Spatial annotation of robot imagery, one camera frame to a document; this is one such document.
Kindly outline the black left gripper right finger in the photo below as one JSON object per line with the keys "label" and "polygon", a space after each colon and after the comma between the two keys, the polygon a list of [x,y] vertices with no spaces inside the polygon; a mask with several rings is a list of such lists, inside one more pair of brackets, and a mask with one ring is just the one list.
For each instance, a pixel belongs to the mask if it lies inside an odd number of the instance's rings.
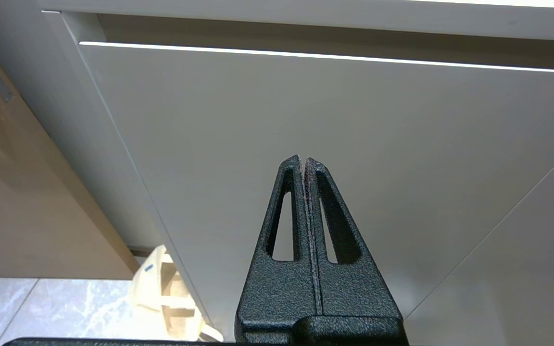
{"label": "black left gripper right finger", "polygon": [[304,187],[320,313],[401,317],[329,169],[308,158]]}

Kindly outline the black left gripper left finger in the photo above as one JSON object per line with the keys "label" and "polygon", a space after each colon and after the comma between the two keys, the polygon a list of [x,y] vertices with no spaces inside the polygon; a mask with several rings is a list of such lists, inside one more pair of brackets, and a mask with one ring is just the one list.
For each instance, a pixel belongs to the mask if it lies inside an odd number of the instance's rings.
{"label": "black left gripper left finger", "polygon": [[[290,194],[291,261],[273,258],[283,199]],[[235,340],[244,344],[292,344],[295,324],[317,313],[301,158],[284,160],[270,201],[235,314]]]}

